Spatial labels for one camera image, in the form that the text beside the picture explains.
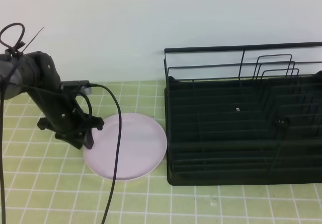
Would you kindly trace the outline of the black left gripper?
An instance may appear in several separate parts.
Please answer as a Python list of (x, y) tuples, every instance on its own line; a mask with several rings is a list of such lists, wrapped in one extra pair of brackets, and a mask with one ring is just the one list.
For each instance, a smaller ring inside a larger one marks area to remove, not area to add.
[(77, 149), (84, 145), (91, 150), (94, 145), (92, 130), (102, 130), (103, 119), (84, 113), (76, 101), (77, 93), (61, 91), (61, 79), (51, 56), (36, 51), (29, 57), (34, 61), (37, 76), (29, 96), (44, 114), (37, 127), (54, 132), (57, 140)]

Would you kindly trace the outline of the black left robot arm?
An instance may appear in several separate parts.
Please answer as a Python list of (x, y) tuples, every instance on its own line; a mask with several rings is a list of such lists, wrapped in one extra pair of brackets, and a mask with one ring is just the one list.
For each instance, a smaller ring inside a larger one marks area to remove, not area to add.
[(21, 93), (31, 97), (44, 114), (39, 129), (53, 131), (56, 139), (77, 149), (93, 147), (92, 130), (102, 130), (104, 121), (85, 113), (76, 100), (85, 95), (89, 81), (61, 81), (52, 57), (36, 51), (20, 57), (1, 54), (1, 84), (7, 84), (6, 100)]

